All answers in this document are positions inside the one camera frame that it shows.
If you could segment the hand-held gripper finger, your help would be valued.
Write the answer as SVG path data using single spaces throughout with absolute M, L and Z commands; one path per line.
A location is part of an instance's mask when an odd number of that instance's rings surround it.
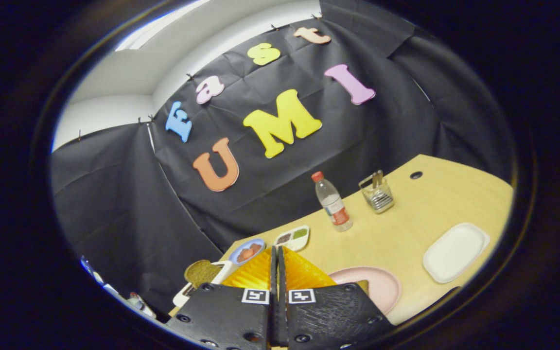
M 266 289 L 203 283 L 165 324 L 203 348 L 270 350 L 278 305 L 278 251 L 272 248 Z
M 290 290 L 286 253 L 278 251 L 278 305 L 273 346 L 289 350 L 360 350 L 395 326 L 358 283 Z

